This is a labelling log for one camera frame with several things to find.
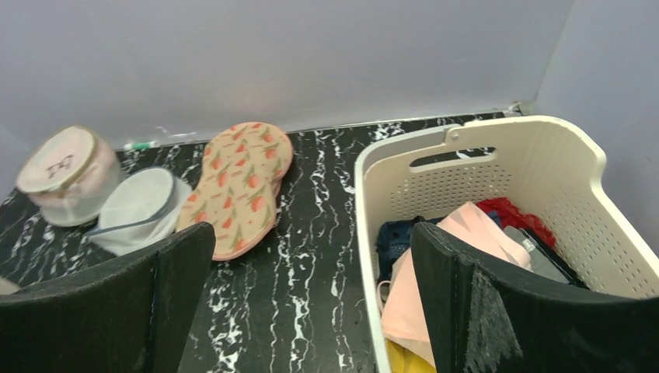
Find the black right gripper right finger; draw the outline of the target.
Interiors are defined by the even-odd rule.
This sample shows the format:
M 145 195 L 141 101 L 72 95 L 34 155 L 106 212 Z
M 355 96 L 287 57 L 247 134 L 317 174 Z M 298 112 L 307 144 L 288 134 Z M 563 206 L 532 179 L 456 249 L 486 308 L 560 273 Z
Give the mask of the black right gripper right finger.
M 440 372 L 656 372 L 658 300 L 551 281 L 420 222 L 413 266 Z

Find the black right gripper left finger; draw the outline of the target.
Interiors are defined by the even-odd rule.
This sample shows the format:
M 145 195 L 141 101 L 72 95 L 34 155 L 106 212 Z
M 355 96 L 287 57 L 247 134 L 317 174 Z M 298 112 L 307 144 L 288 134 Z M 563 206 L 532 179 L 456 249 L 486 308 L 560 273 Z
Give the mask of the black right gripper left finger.
M 210 271 L 214 229 L 1 298 L 3 372 L 175 372 Z

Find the peach patterned mesh laundry bag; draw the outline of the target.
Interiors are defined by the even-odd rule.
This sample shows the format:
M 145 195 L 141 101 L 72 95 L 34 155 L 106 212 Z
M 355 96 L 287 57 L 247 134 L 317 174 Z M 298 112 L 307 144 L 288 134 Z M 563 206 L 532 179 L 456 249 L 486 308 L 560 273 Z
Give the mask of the peach patterned mesh laundry bag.
M 204 148 L 200 180 L 181 207 L 177 230 L 213 226 L 214 261 L 233 260 L 276 225 L 277 196 L 293 160 L 290 138 L 264 122 L 236 124 Z

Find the white round mesh laundry bag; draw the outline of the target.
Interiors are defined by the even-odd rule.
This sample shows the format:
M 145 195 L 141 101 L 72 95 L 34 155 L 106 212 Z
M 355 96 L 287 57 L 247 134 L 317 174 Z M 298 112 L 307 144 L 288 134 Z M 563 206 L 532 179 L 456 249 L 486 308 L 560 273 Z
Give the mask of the white round mesh laundry bag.
M 151 167 L 129 176 L 102 206 L 89 241 L 117 256 L 132 253 L 173 233 L 192 194 L 168 169 Z

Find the pink round mesh laundry bag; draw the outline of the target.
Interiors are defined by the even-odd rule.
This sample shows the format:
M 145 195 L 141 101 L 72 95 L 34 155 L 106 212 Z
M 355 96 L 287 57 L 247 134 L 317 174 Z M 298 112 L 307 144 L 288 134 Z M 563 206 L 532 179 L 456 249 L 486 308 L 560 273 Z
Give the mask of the pink round mesh laundry bag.
M 48 138 L 28 158 L 16 188 L 46 222 L 73 227 L 96 219 L 123 180 L 115 151 L 94 131 L 75 125 Z

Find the cream plastic laundry basket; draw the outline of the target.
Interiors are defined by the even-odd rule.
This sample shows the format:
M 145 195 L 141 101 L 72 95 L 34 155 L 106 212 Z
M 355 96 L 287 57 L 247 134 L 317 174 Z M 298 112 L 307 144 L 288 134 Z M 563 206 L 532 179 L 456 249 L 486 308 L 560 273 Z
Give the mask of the cream plastic laundry basket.
M 506 197 L 538 216 L 590 291 L 658 300 L 658 258 L 601 186 L 604 151 L 555 117 L 471 121 L 368 146 L 355 164 L 362 282 L 376 369 L 390 371 L 378 312 L 375 242 L 388 221 L 443 218 Z

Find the grey black garment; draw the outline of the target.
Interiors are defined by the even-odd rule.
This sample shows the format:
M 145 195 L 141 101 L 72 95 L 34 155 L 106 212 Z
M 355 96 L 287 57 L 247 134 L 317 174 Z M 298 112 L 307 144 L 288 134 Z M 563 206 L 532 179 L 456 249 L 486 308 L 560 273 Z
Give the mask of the grey black garment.
M 576 272 L 530 229 L 507 226 L 504 233 L 526 249 L 534 273 L 562 284 L 588 289 Z

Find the red lace garment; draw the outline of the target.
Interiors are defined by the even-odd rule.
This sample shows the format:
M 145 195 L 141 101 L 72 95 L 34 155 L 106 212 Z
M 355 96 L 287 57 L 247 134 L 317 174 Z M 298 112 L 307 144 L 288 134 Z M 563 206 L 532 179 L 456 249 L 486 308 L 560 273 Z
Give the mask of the red lace garment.
M 476 202 L 476 206 L 485 213 L 496 212 L 504 228 L 512 226 L 514 228 L 530 229 L 551 250 L 556 250 L 556 237 L 544 225 L 542 220 L 534 214 L 522 212 L 508 198 L 497 197 L 482 200 Z

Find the pink garment in basket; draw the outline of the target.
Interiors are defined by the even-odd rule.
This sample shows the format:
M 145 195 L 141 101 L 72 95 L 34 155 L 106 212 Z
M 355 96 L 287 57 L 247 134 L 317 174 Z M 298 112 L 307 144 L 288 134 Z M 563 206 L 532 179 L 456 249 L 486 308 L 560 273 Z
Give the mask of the pink garment in basket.
M 435 225 L 487 254 L 531 270 L 531 257 L 526 249 L 504 233 L 492 213 L 485 213 L 472 202 L 463 204 Z M 393 264 L 392 278 L 378 283 L 379 288 L 383 285 L 389 290 L 386 300 L 382 300 L 380 290 L 377 293 L 385 340 L 405 347 L 435 367 L 411 243 Z

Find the yellow garment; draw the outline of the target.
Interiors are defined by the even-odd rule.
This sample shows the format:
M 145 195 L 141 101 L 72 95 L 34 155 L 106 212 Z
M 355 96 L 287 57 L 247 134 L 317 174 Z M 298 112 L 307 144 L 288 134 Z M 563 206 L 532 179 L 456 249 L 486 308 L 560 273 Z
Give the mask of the yellow garment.
M 437 370 L 414 352 L 392 342 L 385 341 L 392 373 L 436 373 Z

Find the green capped marker pen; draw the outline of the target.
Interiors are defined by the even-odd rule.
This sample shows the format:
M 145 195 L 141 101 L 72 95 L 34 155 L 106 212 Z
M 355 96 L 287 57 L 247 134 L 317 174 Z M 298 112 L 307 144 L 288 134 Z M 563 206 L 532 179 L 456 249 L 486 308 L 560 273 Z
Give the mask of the green capped marker pen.
M 157 148 L 159 143 L 157 141 L 146 141 L 146 142 L 132 142 L 125 144 L 123 149 L 125 151 L 140 151 L 150 148 Z

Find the dark blue garment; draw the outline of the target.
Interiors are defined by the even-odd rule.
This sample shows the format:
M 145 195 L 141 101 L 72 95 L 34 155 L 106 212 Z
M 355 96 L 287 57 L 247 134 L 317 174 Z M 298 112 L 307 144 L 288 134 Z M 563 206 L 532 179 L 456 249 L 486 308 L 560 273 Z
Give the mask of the dark blue garment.
M 442 218 L 426 219 L 416 216 L 411 220 L 388 221 L 383 224 L 377 234 L 375 252 L 378 256 L 378 282 L 389 281 L 392 278 L 393 264 L 409 249 L 413 226 L 427 221 L 437 224 Z

